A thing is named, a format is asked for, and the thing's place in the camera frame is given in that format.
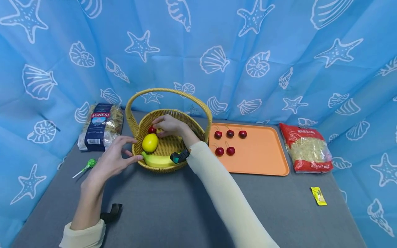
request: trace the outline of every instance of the gray table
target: gray table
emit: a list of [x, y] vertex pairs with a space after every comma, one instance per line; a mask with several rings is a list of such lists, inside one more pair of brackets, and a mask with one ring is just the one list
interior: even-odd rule
[[[134, 116], [141, 119], [144, 113]], [[205, 126], [205, 119], [196, 120]], [[131, 135], [126, 122], [123, 135]], [[87, 174], [78, 180], [72, 176], [90, 158], [100, 155], [82, 153], [74, 146], [13, 247], [59, 245], [64, 225], [73, 218], [80, 183]], [[296, 174], [287, 158], [291, 172], [286, 177], [232, 174], [279, 246], [365, 247], [332, 174]], [[310, 191], [312, 186], [321, 188], [328, 206], [317, 206]], [[203, 184], [188, 166], [158, 175], [133, 165], [107, 183], [102, 210], [109, 211], [112, 203], [123, 204], [123, 211], [118, 222], [107, 226], [105, 248], [234, 247]]]

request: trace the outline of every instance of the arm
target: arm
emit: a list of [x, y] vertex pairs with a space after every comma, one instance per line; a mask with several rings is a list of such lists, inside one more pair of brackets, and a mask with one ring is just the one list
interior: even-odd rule
[[102, 245], [106, 225], [100, 219], [105, 182], [94, 182], [90, 176], [81, 184], [80, 201], [73, 221], [64, 228], [60, 247], [92, 247]]
[[[100, 219], [105, 184], [109, 178], [120, 174], [130, 164], [143, 159], [141, 155], [132, 156], [130, 151], [123, 149], [126, 143], [136, 143], [136, 140], [127, 136], [118, 136], [81, 184], [79, 204], [73, 221], [64, 228], [60, 247], [101, 247], [106, 230], [104, 221]], [[123, 159], [122, 152], [130, 157]]]
[[183, 128], [182, 139], [190, 149], [188, 163], [202, 181], [236, 248], [279, 248], [251, 209], [230, 173], [193, 131]]

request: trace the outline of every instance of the pasta bag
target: pasta bag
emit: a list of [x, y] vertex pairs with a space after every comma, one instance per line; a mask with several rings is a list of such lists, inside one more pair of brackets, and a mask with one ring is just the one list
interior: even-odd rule
[[326, 173], [333, 169], [332, 155], [317, 130], [283, 123], [280, 129], [297, 173]]
[[105, 151], [121, 134], [124, 115], [117, 105], [91, 105], [77, 146], [81, 151]]

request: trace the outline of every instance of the black wrist strap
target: black wrist strap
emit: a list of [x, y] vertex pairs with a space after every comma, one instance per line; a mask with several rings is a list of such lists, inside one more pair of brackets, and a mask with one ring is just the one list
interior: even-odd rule
[[174, 162], [174, 163], [181, 163], [186, 161], [187, 157], [189, 157], [190, 152], [185, 149], [183, 150], [180, 154], [178, 154], [177, 152], [174, 152], [173, 154], [171, 154], [170, 159]]
[[115, 222], [121, 214], [121, 207], [123, 204], [113, 203], [110, 213], [100, 213], [100, 218], [103, 219], [105, 224]]

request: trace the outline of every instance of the hand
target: hand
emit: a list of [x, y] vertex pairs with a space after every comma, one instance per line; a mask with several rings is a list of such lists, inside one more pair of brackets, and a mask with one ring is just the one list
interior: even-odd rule
[[163, 115], [156, 118], [153, 122], [154, 128], [161, 128], [163, 131], [158, 133], [159, 138], [163, 138], [169, 135], [182, 136], [182, 130], [189, 128], [186, 123], [175, 119], [170, 115]]
[[[137, 141], [128, 136], [117, 136], [108, 149], [98, 159], [97, 164], [91, 169], [87, 179], [93, 179], [98, 183], [104, 183], [112, 176], [120, 174], [125, 168], [132, 163], [143, 159], [142, 155], [133, 156], [130, 151], [124, 149], [126, 143], [135, 144]], [[129, 156], [122, 158], [121, 153]]]

